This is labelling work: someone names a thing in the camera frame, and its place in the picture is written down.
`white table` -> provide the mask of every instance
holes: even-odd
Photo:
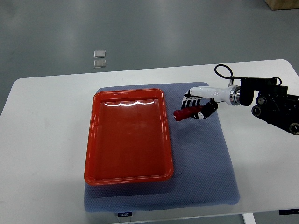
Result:
[[[299,78],[285,60],[227,65],[235,76],[279,76],[289,86],[289,94],[299,95]],[[0,117],[0,223],[117,223],[114,213],[84,210],[83,173],[93,95],[101,87],[118,85],[207,82],[227,86],[228,80],[218,77],[214,67],[17,80]],[[225,69],[219,70],[228,75]],[[299,207],[299,136],[255,118],[251,107],[221,103],[218,109],[241,195],[239,203],[139,211],[131,221]]]

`black cable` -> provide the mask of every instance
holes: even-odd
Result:
[[[276,79],[278,79],[280,81],[280,84],[278,84],[278,85],[282,84],[281,78],[279,78],[279,77],[273,77],[273,78],[276,78]]]
[[[220,74],[218,71],[217,71],[217,68],[218,67],[224,67],[224,68],[227,68],[230,72],[230,75],[232,77],[226,77],[226,76],[223,76],[222,74]],[[228,67],[227,65],[224,65],[224,64],[218,64],[216,65],[215,69],[214,69],[215,73],[220,76],[221,78],[224,78],[224,79],[241,79],[241,78],[245,78],[245,77],[234,77],[234,74],[233,74],[233,71],[230,69],[230,67]]]
[[[226,77],[226,76],[223,76],[222,74],[220,74],[220,73],[217,71],[217,68],[218,68],[218,67],[224,67],[224,68],[227,68],[227,69],[229,70],[229,72],[230,72],[231,77]],[[218,76],[220,76],[221,78],[224,78],[224,79],[232,79],[232,80],[234,80],[234,79],[243,79],[243,78],[246,78],[246,77],[234,77],[234,74],[233,74],[233,71],[231,70],[231,68],[228,67],[228,66],[225,65],[225,64],[218,64],[218,65],[216,65],[214,71],[215,71],[215,73],[216,73]],[[278,84],[278,85],[281,85],[281,84],[282,84],[282,80],[281,80],[281,78],[279,78],[279,77],[273,77],[273,78],[276,78],[276,79],[278,79],[278,80],[280,81],[280,84]]]

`gray floor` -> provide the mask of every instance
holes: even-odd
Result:
[[[299,10],[271,11],[264,0],[0,0],[0,112],[22,77],[270,59],[288,60],[299,74],[298,40]],[[96,49],[107,51],[105,68],[93,68]],[[278,211],[255,217],[299,223]]]

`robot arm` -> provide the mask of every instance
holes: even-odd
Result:
[[[229,69],[231,76],[224,77],[219,74],[217,68],[220,66]],[[223,64],[217,65],[214,70],[220,77],[230,80],[229,86],[223,89],[209,86],[191,88],[183,96],[181,110],[173,113],[176,121],[188,117],[206,119],[217,110],[219,102],[249,106],[253,101],[254,91],[259,91],[257,105],[252,108],[252,114],[268,124],[299,135],[299,96],[287,94],[288,87],[281,86],[280,78],[234,77],[232,70]],[[234,79],[240,79],[241,85],[233,85]],[[210,101],[200,105],[200,100],[203,98]]]

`cardboard box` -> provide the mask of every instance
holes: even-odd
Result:
[[[265,0],[272,10],[299,8],[299,0]]]

